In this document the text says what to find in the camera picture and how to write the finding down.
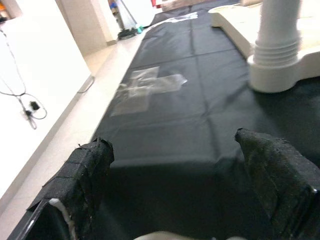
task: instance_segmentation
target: white platform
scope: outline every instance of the white platform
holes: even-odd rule
[[[222,28],[245,58],[253,54],[261,21],[262,3],[213,8],[212,26]],[[300,32],[298,80],[320,76],[320,1],[301,0],[297,29]]]

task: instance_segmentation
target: black fabric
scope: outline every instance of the black fabric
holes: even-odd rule
[[[59,199],[75,223],[78,239],[87,238],[92,232],[92,221],[105,192],[107,171],[113,161],[111,143],[101,138],[75,149],[42,187],[29,210],[35,209],[42,200]]]
[[[245,166],[254,191],[282,238],[319,237],[320,169],[286,140],[239,129]]]
[[[159,77],[182,74],[181,90],[150,96],[145,112],[111,116],[114,99],[95,135],[112,142],[106,197],[96,239],[130,240],[154,231],[197,239],[271,238],[273,228],[247,175],[238,128],[286,138],[319,166],[320,81],[303,80],[282,93],[248,86],[247,61],[208,10],[215,0],[156,15],[153,24],[197,12],[198,18],[163,23],[146,33],[132,71],[159,66]]]
[[[70,240],[68,225],[62,213],[46,204],[25,240]]]

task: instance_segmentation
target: white plastic base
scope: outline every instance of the white plastic base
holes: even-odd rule
[[[297,19],[297,28],[300,33],[298,48],[286,49],[286,52],[282,52],[281,43],[285,46],[286,36],[273,32],[273,34],[268,34],[269,39],[263,42],[264,45],[273,42],[274,46],[271,46],[270,52],[262,54],[258,52],[256,53],[258,56],[255,57],[253,49],[261,28],[262,3],[249,6],[238,4],[220,6],[209,11],[212,26],[222,28],[243,56],[248,58],[250,85],[254,90],[263,93],[282,92],[292,88],[299,80],[320,76],[320,15],[318,14],[320,1],[301,0],[301,4]],[[273,9],[269,16],[275,17],[275,12],[277,11]],[[278,64],[277,61],[280,62],[288,55],[290,59],[287,62]]]
[[[282,66],[259,65],[251,55],[247,62],[250,71],[250,86],[262,93],[278,93],[292,88],[299,81],[300,59]]]

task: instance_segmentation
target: white plastic column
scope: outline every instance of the white plastic column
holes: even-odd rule
[[[250,85],[259,92],[277,93],[293,87],[299,76],[300,0],[264,0],[253,55],[248,58]]]

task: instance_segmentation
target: black tarp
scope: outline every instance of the black tarp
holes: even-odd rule
[[[156,15],[153,24],[197,12],[198,18],[163,23],[143,39],[132,71],[159,66],[159,77],[182,74],[180,91],[153,94],[148,110],[111,116],[96,136],[114,146],[100,212],[106,239],[129,240],[153,231],[198,239],[273,235],[234,140],[238,128],[287,139],[319,165],[320,81],[308,79],[282,93],[248,86],[246,60],[208,10],[237,1],[216,0]]]

